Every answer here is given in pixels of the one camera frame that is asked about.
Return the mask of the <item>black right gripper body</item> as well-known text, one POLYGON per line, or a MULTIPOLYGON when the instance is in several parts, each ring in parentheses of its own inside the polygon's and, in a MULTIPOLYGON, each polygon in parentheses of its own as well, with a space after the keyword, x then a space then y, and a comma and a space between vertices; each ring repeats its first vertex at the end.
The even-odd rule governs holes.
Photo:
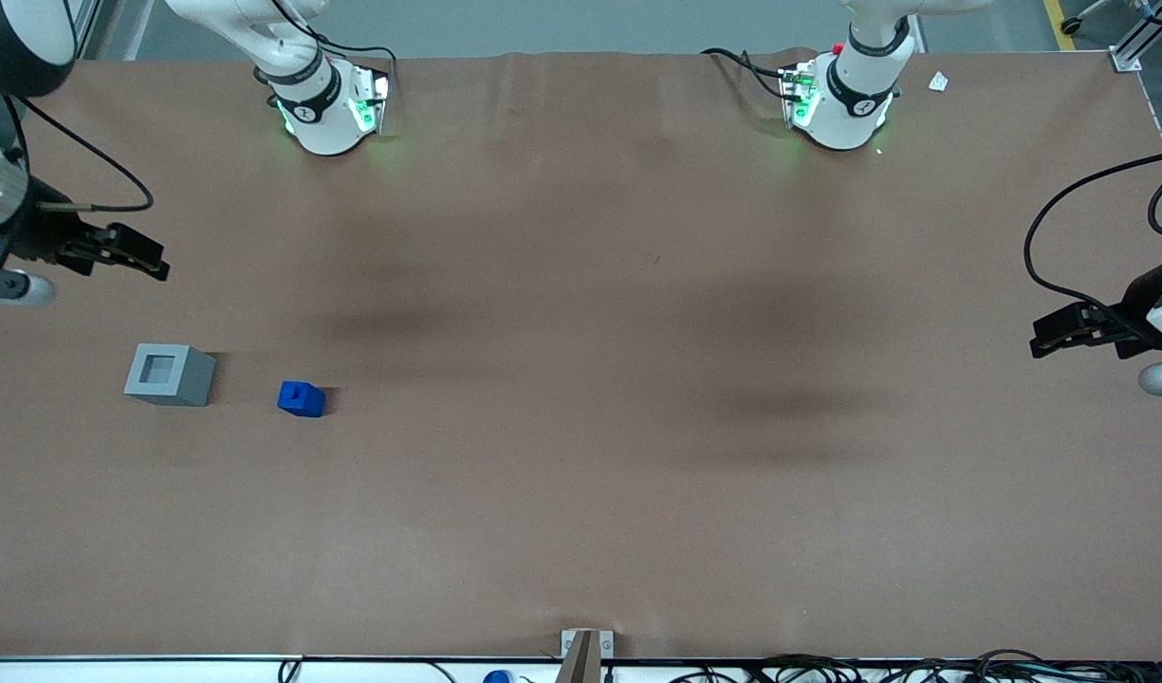
POLYGON ((69 243, 83 238, 87 225, 77 213, 48 211, 43 203, 67 204, 67 195, 43 180, 28 184, 26 202, 16 216, 16 256, 26 261, 44 261, 89 276, 94 264, 78 256, 64 256, 69 243))

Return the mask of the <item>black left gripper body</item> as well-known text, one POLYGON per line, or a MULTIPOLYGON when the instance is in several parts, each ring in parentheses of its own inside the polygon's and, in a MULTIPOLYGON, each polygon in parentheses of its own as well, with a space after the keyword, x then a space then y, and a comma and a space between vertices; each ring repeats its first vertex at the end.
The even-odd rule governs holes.
POLYGON ((1154 303, 1162 297, 1162 264, 1134 278, 1122 293, 1119 303, 1111 307, 1128 325, 1118 341, 1113 341, 1116 355, 1127 361, 1145 353, 1162 353, 1162 332, 1148 323, 1146 316, 1154 303))

